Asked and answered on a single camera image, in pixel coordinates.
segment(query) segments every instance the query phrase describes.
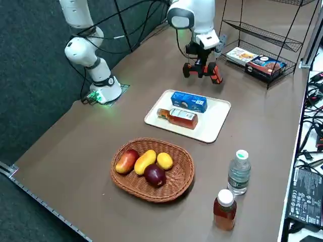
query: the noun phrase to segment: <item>bottle label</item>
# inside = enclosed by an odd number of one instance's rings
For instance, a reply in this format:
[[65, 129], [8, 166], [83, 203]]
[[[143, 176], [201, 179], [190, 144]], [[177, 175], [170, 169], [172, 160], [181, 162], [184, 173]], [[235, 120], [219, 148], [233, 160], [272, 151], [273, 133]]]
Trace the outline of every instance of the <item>bottle label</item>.
[[244, 189], [248, 186], [249, 180], [245, 181], [243, 183], [239, 183], [239, 182], [236, 182], [235, 180], [233, 180], [230, 176], [228, 176], [228, 182], [229, 182], [230, 186], [232, 186], [233, 188]]
[[171, 110], [170, 114], [172, 116], [181, 117], [181, 118], [188, 119], [188, 120], [193, 120], [193, 118], [195, 116], [195, 114], [193, 114], [191, 112], [182, 111], [182, 110], [179, 110], [177, 108], [173, 108]]

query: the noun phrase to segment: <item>bottle cap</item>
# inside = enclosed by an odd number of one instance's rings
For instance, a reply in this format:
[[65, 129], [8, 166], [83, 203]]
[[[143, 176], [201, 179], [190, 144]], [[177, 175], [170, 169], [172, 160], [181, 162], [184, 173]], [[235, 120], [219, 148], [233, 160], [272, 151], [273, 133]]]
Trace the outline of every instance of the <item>bottle cap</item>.
[[165, 110], [165, 109], [159, 108], [159, 109], [157, 110], [157, 115], [158, 115], [158, 117], [162, 117], [162, 118], [167, 119], [167, 118], [166, 118], [166, 116], [165, 116], [165, 114], [163, 113], [163, 111], [164, 111], [164, 110]]
[[246, 159], [248, 159], [249, 154], [248, 154], [248, 152], [247, 152], [247, 151], [245, 151], [245, 150], [238, 150], [238, 151], [236, 152], [236, 156], [237, 156], [237, 158], [238, 158], [239, 160], [246, 160]]
[[228, 189], [222, 189], [221, 191], [219, 191], [218, 202], [223, 207], [230, 207], [234, 202], [232, 192]]

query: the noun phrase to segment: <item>yellow mango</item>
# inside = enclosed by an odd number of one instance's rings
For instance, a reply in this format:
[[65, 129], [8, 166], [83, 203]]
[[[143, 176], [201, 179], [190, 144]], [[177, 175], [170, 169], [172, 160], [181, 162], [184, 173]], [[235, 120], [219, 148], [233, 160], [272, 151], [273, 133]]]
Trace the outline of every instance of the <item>yellow mango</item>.
[[147, 150], [142, 156], [138, 158], [135, 163], [135, 173], [137, 175], [143, 175], [147, 166], [153, 164], [156, 161], [157, 154], [154, 150]]
[[157, 156], [157, 163], [164, 170], [168, 170], [173, 166], [173, 159], [167, 153], [160, 153]]

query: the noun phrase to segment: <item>white tray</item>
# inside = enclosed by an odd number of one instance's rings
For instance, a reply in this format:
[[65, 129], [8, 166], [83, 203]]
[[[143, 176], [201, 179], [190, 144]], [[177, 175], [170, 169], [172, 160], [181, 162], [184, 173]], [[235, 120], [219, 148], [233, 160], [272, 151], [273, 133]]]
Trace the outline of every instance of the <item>white tray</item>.
[[[205, 113], [199, 113], [173, 106], [171, 96], [174, 92], [176, 91], [167, 90], [161, 95], [161, 97], [146, 115], [145, 123], [183, 136], [190, 137], [192, 139], [200, 140], [205, 143], [214, 142], [217, 139], [221, 127], [230, 111], [230, 102], [206, 97], [207, 110], [205, 111]], [[159, 108], [164, 108], [167, 110], [178, 108], [181, 110], [196, 113], [198, 116], [198, 123], [193, 130], [171, 124], [168, 120], [157, 116], [157, 110]]]

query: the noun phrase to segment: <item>small blue carton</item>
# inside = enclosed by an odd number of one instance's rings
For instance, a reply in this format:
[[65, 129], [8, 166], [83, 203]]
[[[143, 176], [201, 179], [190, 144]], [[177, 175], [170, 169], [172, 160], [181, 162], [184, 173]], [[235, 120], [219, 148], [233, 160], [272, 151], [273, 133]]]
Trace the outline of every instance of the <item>small blue carton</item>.
[[205, 97], [185, 92], [174, 92], [171, 100], [174, 106], [186, 108], [192, 111], [203, 113], [207, 109], [207, 101]]

